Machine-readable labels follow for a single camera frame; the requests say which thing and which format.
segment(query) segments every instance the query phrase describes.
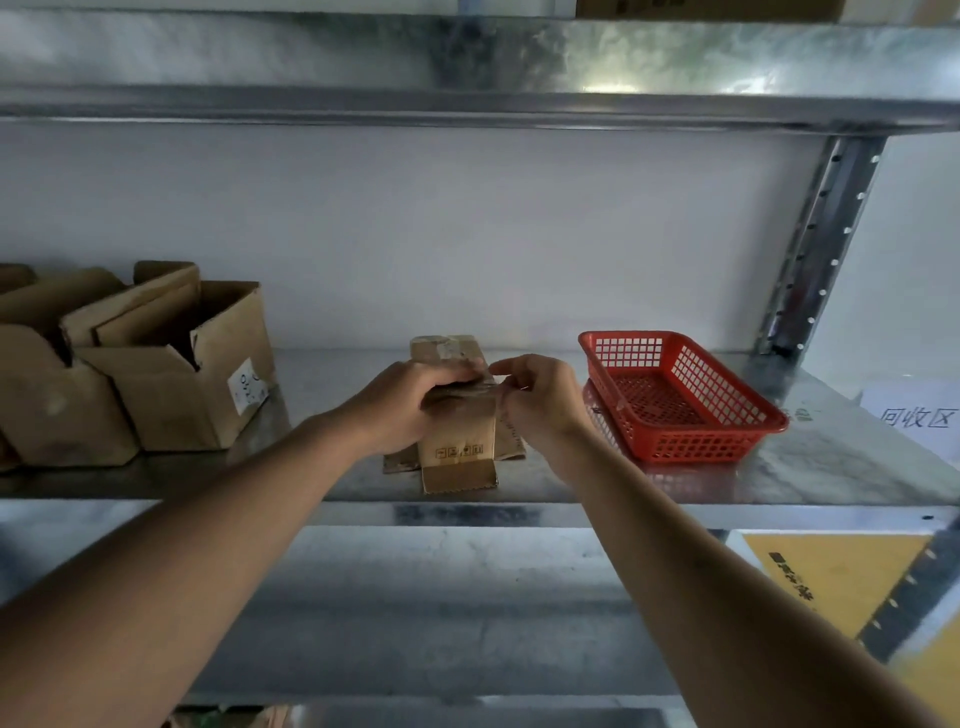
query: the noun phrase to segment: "white wall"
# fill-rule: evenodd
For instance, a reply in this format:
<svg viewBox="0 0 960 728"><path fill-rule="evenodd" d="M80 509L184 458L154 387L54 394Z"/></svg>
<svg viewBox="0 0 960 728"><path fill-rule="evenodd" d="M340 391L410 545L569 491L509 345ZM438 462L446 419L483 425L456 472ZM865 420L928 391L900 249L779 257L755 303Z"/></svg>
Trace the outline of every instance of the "white wall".
<svg viewBox="0 0 960 728"><path fill-rule="evenodd" d="M0 126L0 259L259 279L280 347L668 328L749 349L821 142L716 133Z"/></svg>
<svg viewBox="0 0 960 728"><path fill-rule="evenodd" d="M960 133L887 144L804 366L848 397L960 378Z"/></svg>

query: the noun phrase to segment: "red plastic basket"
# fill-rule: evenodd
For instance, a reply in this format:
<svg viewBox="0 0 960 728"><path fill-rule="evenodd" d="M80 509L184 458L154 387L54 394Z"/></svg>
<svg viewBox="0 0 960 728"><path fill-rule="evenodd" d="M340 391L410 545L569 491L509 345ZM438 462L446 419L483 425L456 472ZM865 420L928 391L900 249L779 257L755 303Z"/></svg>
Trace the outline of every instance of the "red plastic basket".
<svg viewBox="0 0 960 728"><path fill-rule="evenodd" d="M786 416L687 336L585 331L590 379L641 460L739 460Z"/></svg>

